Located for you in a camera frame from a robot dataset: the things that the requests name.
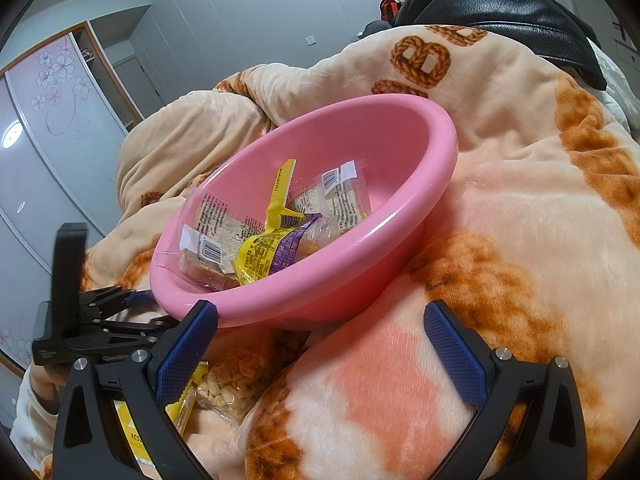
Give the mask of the puffed rice snack packet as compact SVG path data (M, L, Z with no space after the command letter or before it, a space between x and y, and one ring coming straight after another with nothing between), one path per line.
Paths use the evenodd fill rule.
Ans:
M215 411L239 425L254 408L270 378L267 360L247 348L232 348L198 385L196 400L204 410Z

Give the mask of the yellow snack packet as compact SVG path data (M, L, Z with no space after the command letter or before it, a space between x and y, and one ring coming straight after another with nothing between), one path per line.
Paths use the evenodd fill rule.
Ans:
M286 206L295 167L296 160L288 159L278 169L266 209L265 229L249 237L233 261L240 285L255 283L292 266L300 241L322 218L322 214L302 214Z

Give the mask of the clear rice cracker packet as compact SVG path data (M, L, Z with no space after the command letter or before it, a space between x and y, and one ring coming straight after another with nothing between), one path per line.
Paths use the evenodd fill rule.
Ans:
M322 214L300 241L296 261L328 246L371 213L364 168L362 159L352 159L313 179L294 180L288 208L302 214Z

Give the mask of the clear oat bar packet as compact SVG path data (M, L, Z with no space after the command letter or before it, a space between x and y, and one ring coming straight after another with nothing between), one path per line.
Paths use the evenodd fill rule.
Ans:
M226 202L203 190L186 199L179 226L180 273L213 290L239 286L234 260L243 243L264 227L261 221L237 214Z

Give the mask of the yellow packet on blanket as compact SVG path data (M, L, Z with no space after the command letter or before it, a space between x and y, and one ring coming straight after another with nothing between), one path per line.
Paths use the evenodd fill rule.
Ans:
M128 360L120 381L124 398L115 403L134 458L151 478L207 479L209 474L183 440L206 364L195 365L188 377L163 372L155 385L148 371L145 363Z

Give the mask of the beige orange fleece blanket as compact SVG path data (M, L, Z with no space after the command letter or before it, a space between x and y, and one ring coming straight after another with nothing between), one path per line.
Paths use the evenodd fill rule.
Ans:
M291 119L379 93L446 110L454 177L405 270L268 394L239 455L247 478L432 472L471 415L418 332L435 299L520 359L570 361L587 474L602 477L639 419L639 148L569 74L491 32L390 29L309 68L257 65L162 108L120 152L125 213L87 252L82 288L144 286L187 188Z

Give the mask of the pink plastic basin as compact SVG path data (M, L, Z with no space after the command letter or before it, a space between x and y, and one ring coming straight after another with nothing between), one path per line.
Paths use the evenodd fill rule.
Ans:
M351 318L408 261L457 157L454 122L418 96L293 119L186 196L155 248L152 293L175 318L207 300L224 327Z

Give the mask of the pink sliding wardrobe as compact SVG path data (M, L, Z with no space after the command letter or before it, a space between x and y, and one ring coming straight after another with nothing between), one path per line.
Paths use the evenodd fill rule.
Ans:
M94 28L79 23L1 70L1 362L21 374L58 227L96 243L120 217L116 158L142 113Z

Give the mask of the red orange bag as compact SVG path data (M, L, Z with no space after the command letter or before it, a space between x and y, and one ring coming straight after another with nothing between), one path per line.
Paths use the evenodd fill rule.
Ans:
M380 2L381 20L386 23L394 24L395 18L398 15L401 7L401 0L382 0Z

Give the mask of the black leather jacket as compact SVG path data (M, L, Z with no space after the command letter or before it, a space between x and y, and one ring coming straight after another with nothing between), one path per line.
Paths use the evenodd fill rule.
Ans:
M555 0L404 0L394 24L487 30L525 44L559 68L571 68L593 89L606 89L593 50L599 44L596 33Z

